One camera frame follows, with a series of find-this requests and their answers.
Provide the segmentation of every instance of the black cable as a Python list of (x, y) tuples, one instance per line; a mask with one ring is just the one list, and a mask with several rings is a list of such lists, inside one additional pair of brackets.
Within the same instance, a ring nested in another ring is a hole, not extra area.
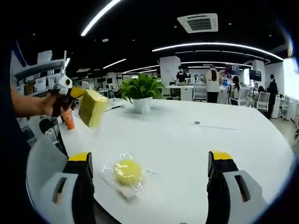
[(54, 134), (55, 134), (55, 137), (56, 137), (56, 141), (57, 141), (57, 143), (59, 145), (59, 150), (61, 151), (61, 146), (60, 146), (60, 143), (58, 141), (58, 137), (57, 137), (57, 134), (56, 134), (56, 131), (55, 131), (55, 126), (53, 126), (53, 129), (54, 129)]

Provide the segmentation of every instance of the potted plant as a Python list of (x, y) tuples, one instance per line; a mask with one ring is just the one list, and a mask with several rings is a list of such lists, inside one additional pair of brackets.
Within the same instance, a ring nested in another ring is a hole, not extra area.
[(120, 93), (121, 98), (129, 99), (134, 104), (137, 113), (146, 114), (150, 112), (151, 100), (162, 98), (161, 90), (164, 87), (156, 77), (140, 74), (138, 78), (123, 81)]

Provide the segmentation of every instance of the white round table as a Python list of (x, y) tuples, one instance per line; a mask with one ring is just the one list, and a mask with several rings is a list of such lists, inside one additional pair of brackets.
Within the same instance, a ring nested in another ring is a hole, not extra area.
[[(142, 115), (129, 102), (124, 104), (105, 112), (97, 130), (76, 117), (74, 130), (59, 125), (69, 156), (92, 152), (94, 198), (122, 224), (205, 223), (211, 150), (231, 154), (238, 168), (262, 186), (268, 203), (289, 175), (290, 146), (254, 108), (153, 100), (151, 114)], [(107, 162), (117, 161), (124, 152), (157, 172), (146, 178), (144, 191), (130, 202), (100, 177)]]

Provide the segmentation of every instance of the air conditioning vent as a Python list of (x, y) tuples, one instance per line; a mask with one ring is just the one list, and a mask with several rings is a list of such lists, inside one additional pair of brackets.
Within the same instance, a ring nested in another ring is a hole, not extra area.
[(218, 16), (216, 13), (178, 17), (178, 21), (189, 34), (218, 31)]

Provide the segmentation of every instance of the plastic bag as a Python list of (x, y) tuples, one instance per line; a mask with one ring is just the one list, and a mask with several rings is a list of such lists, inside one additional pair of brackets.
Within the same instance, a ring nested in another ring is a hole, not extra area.
[(124, 153), (121, 154), (120, 159), (103, 167), (101, 178), (129, 199), (143, 190), (142, 183), (146, 176), (153, 173), (155, 172), (142, 167), (140, 163), (133, 160), (132, 155)]

